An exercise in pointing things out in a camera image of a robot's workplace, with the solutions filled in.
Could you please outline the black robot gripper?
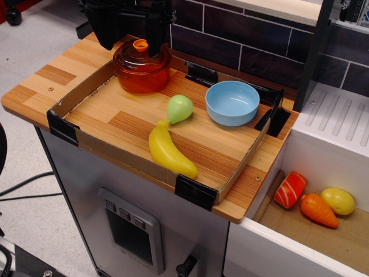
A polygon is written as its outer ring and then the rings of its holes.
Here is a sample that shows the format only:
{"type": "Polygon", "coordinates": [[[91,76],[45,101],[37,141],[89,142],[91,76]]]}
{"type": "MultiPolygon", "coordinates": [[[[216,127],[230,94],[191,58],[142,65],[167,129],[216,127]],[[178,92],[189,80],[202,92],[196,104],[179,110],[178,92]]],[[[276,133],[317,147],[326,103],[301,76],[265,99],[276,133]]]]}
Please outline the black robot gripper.
{"type": "Polygon", "coordinates": [[[145,20],[146,42],[150,57],[159,54],[169,24],[176,20],[171,1],[80,1],[100,45],[112,50],[121,39],[118,19],[145,20]]]}

